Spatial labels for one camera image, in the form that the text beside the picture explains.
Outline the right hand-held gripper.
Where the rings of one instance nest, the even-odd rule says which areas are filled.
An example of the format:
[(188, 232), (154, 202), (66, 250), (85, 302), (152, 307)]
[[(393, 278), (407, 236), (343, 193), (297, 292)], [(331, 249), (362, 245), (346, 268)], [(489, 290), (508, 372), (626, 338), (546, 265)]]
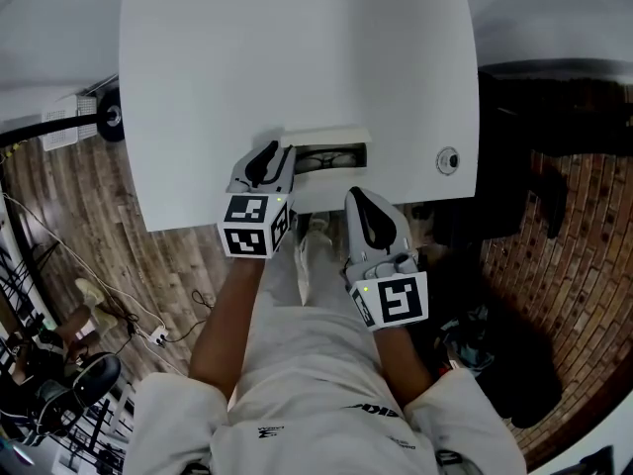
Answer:
[(355, 186), (345, 196), (346, 290), (371, 332), (428, 319), (427, 274), (406, 216), (380, 195)]

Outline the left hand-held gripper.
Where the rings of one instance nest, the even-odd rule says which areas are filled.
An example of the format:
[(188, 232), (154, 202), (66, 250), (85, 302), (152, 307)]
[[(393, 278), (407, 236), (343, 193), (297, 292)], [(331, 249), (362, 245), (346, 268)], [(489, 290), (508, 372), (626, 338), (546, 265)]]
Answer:
[(273, 141), (235, 164), (218, 221), (226, 256), (273, 257), (291, 224), (296, 155)]

